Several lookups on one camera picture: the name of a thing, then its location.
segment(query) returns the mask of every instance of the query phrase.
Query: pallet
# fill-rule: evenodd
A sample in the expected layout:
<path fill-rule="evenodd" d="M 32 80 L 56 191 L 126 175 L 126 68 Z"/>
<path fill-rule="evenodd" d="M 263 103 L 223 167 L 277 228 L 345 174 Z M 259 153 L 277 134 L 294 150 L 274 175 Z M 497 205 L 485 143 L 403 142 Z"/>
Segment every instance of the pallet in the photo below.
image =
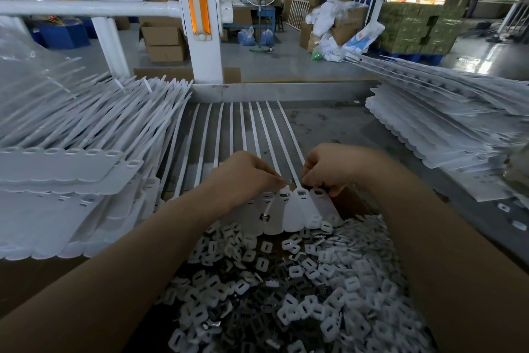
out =
<path fill-rule="evenodd" d="M 380 56 L 399 58 L 410 62 L 429 64 L 430 66 L 438 66 L 445 57 L 445 55 L 429 55 L 426 53 L 389 53 L 383 49 L 374 49 L 374 52 Z"/>

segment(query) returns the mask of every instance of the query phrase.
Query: orange reflector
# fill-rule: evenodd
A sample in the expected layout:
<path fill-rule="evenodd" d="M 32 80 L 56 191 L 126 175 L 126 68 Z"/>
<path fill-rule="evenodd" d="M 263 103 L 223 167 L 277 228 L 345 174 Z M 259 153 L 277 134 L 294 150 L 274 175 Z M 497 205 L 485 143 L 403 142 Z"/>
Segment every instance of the orange reflector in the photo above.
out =
<path fill-rule="evenodd" d="M 197 33 L 197 19 L 195 17 L 195 7 L 193 6 L 193 0 L 189 1 L 189 11 L 191 12 L 191 25 L 193 26 L 193 34 Z"/>
<path fill-rule="evenodd" d="M 206 34 L 211 35 L 211 30 L 209 28 L 209 13 L 207 10 L 207 0 L 199 0 L 199 1 L 200 1 L 200 12 L 202 15 L 202 27 Z"/>

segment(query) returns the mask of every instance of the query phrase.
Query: hand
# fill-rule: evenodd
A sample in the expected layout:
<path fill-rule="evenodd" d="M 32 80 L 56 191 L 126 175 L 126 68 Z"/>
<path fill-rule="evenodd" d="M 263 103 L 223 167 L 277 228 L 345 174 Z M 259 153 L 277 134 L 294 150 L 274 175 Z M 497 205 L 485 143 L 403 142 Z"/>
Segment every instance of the hand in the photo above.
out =
<path fill-rule="evenodd" d="M 215 195 L 226 203 L 223 209 L 228 213 L 260 193 L 277 192 L 286 184 L 262 159 L 249 152 L 238 151 L 214 169 L 200 187 L 214 189 Z"/>
<path fill-rule="evenodd" d="M 320 144 L 307 154 L 303 165 L 303 184 L 330 187 L 336 197 L 350 183 L 363 179 L 366 169 L 376 165 L 384 154 L 355 145 Z"/>

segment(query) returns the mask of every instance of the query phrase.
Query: forearm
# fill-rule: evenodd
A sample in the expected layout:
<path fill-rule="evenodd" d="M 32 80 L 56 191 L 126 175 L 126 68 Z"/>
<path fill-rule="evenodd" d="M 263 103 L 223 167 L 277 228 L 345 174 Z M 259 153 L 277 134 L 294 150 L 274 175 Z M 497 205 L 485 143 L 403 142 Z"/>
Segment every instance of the forearm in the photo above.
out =
<path fill-rule="evenodd" d="M 377 201 L 415 300 L 443 351 L 527 343 L 529 277 L 399 163 L 380 158 L 365 189 Z"/>
<path fill-rule="evenodd" d="M 3 318 L 0 351 L 121 351 L 203 231 L 221 215 L 211 201 L 204 204 L 210 196 L 195 190 L 168 202 Z"/>

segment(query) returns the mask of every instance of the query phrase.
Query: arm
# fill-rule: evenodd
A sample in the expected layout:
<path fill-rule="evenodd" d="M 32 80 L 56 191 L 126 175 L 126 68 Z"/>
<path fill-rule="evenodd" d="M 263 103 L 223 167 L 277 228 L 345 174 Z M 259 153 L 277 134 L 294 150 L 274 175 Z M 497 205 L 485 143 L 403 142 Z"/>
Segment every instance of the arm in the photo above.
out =
<path fill-rule="evenodd" d="M 382 152 L 321 144 L 308 154 L 303 183 L 333 197 L 352 182 L 380 206 L 441 351 L 527 349 L 529 276 Z"/>
<path fill-rule="evenodd" d="M 285 181 L 247 153 L 166 203 L 95 258 L 0 321 L 0 351 L 121 351 L 158 294 L 220 216 Z"/>

